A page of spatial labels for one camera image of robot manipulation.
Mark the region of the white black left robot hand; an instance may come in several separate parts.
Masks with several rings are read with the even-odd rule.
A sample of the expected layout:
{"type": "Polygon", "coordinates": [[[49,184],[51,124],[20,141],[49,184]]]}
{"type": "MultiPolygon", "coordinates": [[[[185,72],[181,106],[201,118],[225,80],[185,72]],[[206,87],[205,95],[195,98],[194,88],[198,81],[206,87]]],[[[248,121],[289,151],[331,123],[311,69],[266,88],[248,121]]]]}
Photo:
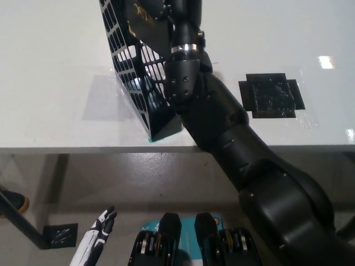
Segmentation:
{"type": "Polygon", "coordinates": [[[70,266],[96,265],[112,232],[117,213],[114,206],[107,208],[85,232],[75,251],[70,266]]]}

